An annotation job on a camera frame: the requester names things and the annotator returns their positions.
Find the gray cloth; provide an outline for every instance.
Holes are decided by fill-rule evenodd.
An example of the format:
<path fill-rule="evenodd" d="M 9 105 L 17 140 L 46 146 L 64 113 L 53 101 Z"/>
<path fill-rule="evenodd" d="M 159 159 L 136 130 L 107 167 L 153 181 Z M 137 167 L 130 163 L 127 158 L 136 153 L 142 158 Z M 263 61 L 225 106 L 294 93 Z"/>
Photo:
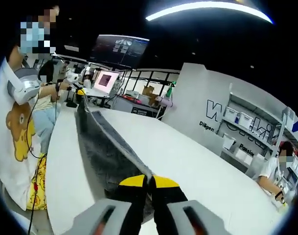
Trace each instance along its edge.
<path fill-rule="evenodd" d="M 104 189 L 114 192 L 121 181 L 136 175 L 145 174 L 150 178 L 152 171 L 100 112 L 86 111 L 84 101 L 80 103 L 76 114 L 80 151 Z M 152 216 L 151 204 L 147 198 L 144 218 Z"/>

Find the monitor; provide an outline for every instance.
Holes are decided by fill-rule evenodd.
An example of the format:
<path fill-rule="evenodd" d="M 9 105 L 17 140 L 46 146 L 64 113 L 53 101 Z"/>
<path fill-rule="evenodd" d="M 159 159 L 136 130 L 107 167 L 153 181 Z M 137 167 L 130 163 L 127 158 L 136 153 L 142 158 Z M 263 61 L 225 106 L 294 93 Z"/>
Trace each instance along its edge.
<path fill-rule="evenodd" d="M 93 87 L 109 94 L 118 76 L 118 72 L 101 71 L 98 78 L 95 80 Z"/>
<path fill-rule="evenodd" d="M 120 35 L 99 35 L 90 61 L 136 69 L 149 39 Z"/>

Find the black ceiling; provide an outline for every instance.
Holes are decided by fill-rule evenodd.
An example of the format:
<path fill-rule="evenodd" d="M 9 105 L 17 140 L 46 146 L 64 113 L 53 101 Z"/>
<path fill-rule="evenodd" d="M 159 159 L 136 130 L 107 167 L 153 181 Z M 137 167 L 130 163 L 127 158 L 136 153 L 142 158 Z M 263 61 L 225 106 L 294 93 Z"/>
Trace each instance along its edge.
<path fill-rule="evenodd" d="M 99 34 L 148 38 L 150 45 L 139 68 L 180 70 L 184 62 L 204 64 L 259 86 L 298 115 L 298 6 L 252 0 L 274 24 L 226 9 L 195 9 L 151 22 L 145 19 L 192 1 L 61 0 L 54 33 L 56 52 L 87 59 Z M 78 46 L 80 51 L 65 50 L 64 45 Z"/>

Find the white desk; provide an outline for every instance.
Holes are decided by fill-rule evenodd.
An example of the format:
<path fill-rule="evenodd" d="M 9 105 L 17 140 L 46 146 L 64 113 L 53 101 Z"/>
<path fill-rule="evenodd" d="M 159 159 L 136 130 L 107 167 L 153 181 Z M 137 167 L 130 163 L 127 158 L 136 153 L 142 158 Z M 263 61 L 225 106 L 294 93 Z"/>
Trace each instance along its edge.
<path fill-rule="evenodd" d="M 281 215 L 256 182 L 195 141 L 153 118 L 101 112 L 155 174 L 179 183 L 188 199 L 220 216 L 231 234 L 266 235 L 279 222 Z M 47 208 L 56 235 L 68 230 L 95 198 L 84 172 L 73 113 L 62 109 L 47 159 Z M 151 220 L 140 234 L 157 234 L 155 227 Z"/>

